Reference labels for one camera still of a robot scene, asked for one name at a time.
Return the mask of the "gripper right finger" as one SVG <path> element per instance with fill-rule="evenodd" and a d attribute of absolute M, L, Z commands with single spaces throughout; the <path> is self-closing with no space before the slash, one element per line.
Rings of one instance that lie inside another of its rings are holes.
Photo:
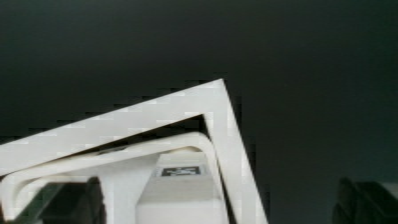
<path fill-rule="evenodd" d="M 340 180 L 332 224 L 398 224 L 398 183 Z"/>

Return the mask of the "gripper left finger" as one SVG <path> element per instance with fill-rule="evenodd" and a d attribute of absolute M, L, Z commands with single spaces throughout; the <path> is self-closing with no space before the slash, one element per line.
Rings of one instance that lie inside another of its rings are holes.
<path fill-rule="evenodd" d="M 48 183 L 14 224 L 107 224 L 100 178 L 85 182 Z"/>

